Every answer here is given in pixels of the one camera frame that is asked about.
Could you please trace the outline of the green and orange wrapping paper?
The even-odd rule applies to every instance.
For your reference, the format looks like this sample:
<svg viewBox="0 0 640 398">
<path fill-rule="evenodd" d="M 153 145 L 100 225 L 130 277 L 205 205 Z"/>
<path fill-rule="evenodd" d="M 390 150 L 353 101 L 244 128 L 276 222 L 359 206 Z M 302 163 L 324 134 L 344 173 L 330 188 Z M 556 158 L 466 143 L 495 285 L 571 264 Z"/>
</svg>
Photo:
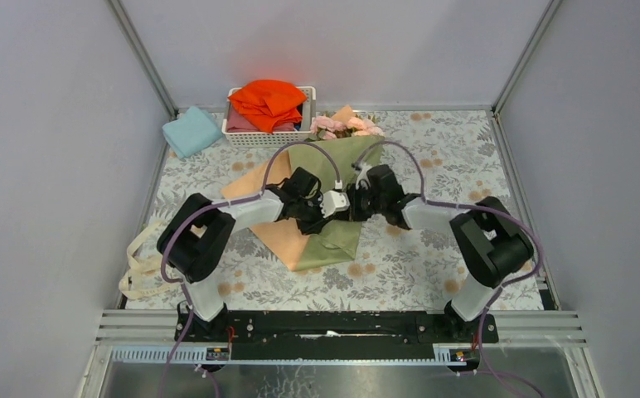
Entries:
<svg viewBox="0 0 640 398">
<path fill-rule="evenodd" d="M 379 135 L 360 135 L 356 138 L 321 140 L 324 148 L 338 165 L 344 182 L 355 176 L 351 163 L 371 144 L 382 140 Z M 297 167 L 317 176 L 325 192 L 334 183 L 335 173 L 330 162 L 317 150 L 298 145 L 281 153 L 269 175 L 269 182 L 281 182 L 290 177 Z M 316 235 L 304 235 L 294 220 L 278 221 L 252 226 L 250 229 L 261 242 L 291 271 L 302 271 L 334 265 L 356 258 L 362 224 L 350 221 L 332 221 Z"/>
</svg>

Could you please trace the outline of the pink fake flower stem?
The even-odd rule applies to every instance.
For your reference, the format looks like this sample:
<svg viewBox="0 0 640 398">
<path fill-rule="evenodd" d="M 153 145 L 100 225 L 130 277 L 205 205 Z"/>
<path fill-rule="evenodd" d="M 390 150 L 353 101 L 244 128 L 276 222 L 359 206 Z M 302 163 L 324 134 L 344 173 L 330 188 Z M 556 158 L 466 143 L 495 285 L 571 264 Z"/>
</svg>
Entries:
<svg viewBox="0 0 640 398">
<path fill-rule="evenodd" d="M 318 137 L 321 140 L 334 140 L 334 139 L 338 139 L 338 138 L 342 138 L 342 131 L 331 131 L 331 130 L 327 130 L 327 129 L 323 129 L 322 131 L 318 132 Z"/>
<path fill-rule="evenodd" d="M 353 129 L 356 131 L 366 130 L 367 124 L 364 119 L 360 119 L 358 117 L 349 118 L 349 120 L 345 123 L 348 129 Z"/>
<path fill-rule="evenodd" d="M 363 136 L 384 136 L 383 130 L 378 126 L 372 126 L 367 129 L 358 129 L 352 133 L 352 137 L 363 137 Z"/>
<path fill-rule="evenodd" d="M 336 130 L 335 120 L 327 116 L 317 116 L 313 119 L 311 124 L 312 133 L 319 133 L 321 131 L 326 131 L 333 133 Z"/>
</svg>

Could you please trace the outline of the cream ribbon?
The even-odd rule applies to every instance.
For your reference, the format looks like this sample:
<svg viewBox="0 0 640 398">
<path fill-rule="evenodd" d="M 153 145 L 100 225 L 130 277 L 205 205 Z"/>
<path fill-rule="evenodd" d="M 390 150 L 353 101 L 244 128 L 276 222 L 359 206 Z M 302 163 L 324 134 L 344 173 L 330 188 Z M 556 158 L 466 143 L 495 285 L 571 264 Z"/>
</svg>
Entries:
<svg viewBox="0 0 640 398">
<path fill-rule="evenodd" d="M 147 257 L 137 257 L 137 253 L 162 223 L 163 221 L 157 220 L 143 228 L 126 248 L 128 269 L 120 279 L 118 287 L 120 293 L 127 300 L 145 299 L 159 294 L 165 294 L 168 291 L 178 288 L 178 284 L 170 282 L 163 282 L 161 285 L 151 288 L 143 285 L 144 281 L 156 275 L 161 275 L 162 256 L 157 254 Z"/>
</svg>

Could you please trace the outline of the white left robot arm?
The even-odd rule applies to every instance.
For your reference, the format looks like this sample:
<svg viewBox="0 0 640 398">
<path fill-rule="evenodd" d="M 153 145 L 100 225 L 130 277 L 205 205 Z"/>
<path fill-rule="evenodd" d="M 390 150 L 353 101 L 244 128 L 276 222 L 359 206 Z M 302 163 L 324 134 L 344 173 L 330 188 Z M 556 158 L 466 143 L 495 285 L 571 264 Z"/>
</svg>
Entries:
<svg viewBox="0 0 640 398">
<path fill-rule="evenodd" d="M 321 210 L 320 179 L 299 167 L 290 177 L 252 195 L 213 201 L 190 195 L 159 236 L 162 263 L 180 275 L 184 296 L 195 316 L 210 322 L 226 305 L 211 276 L 230 237 L 238 231 L 295 220 L 320 231 L 328 222 Z"/>
</svg>

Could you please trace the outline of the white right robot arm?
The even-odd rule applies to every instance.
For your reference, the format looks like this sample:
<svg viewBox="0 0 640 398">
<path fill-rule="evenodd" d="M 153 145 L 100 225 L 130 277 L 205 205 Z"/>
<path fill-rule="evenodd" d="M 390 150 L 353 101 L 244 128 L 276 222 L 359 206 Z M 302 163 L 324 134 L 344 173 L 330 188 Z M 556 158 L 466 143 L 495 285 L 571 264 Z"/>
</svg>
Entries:
<svg viewBox="0 0 640 398">
<path fill-rule="evenodd" d="M 535 254 L 519 220 L 495 197 L 475 205 L 428 201 L 407 193 L 385 165 L 354 163 L 356 180 L 347 187 L 348 217 L 365 221 L 381 215 L 403 230 L 450 228 L 468 270 L 464 286 L 448 302 L 445 312 L 462 322 L 479 317 L 501 288 Z"/>
</svg>

